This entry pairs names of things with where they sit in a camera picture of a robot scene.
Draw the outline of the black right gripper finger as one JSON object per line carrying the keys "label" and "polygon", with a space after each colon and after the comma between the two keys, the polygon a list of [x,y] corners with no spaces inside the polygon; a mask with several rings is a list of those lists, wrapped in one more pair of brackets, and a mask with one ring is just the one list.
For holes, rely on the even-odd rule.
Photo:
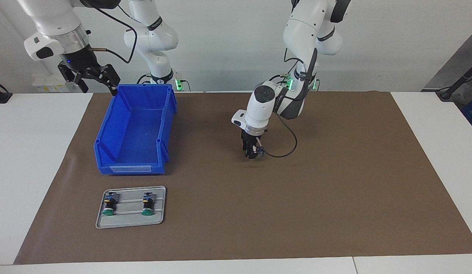
{"label": "black right gripper finger", "polygon": [[118,85],[121,81],[120,76],[116,72],[112,64],[106,64],[104,66],[93,67],[94,79],[103,84],[109,89],[112,96],[116,96],[118,93]]}
{"label": "black right gripper finger", "polygon": [[89,88],[85,84],[82,74],[75,70],[71,70],[68,68],[64,63],[58,64],[58,69],[60,74],[63,76],[64,80],[68,83],[74,83],[74,85],[78,86],[83,93],[87,93]]}

